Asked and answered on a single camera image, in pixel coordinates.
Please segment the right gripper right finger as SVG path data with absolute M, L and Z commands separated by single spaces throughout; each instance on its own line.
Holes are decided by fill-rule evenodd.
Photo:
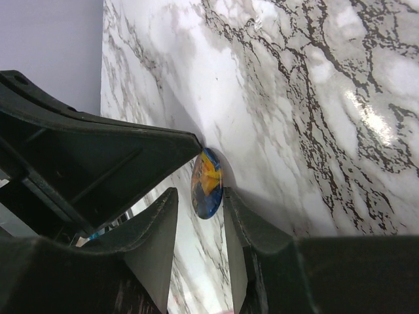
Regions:
M 223 214 L 235 313 L 417 313 L 416 236 L 295 239 L 231 189 Z

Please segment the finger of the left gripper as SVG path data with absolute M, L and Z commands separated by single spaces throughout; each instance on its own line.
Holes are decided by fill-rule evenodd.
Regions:
M 91 236 L 201 149 L 193 133 L 81 112 L 1 72 L 1 207 L 37 235 Z

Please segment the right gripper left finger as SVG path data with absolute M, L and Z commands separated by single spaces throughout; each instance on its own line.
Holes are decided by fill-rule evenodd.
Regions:
M 121 226 L 68 247 L 1 239 L 2 313 L 165 313 L 178 192 L 167 189 Z

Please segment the round blue yellow brooch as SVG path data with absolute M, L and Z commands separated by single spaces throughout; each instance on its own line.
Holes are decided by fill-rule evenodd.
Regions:
M 204 148 L 194 161 L 191 177 L 192 208 L 201 219 L 216 214 L 223 197 L 223 168 L 210 148 Z

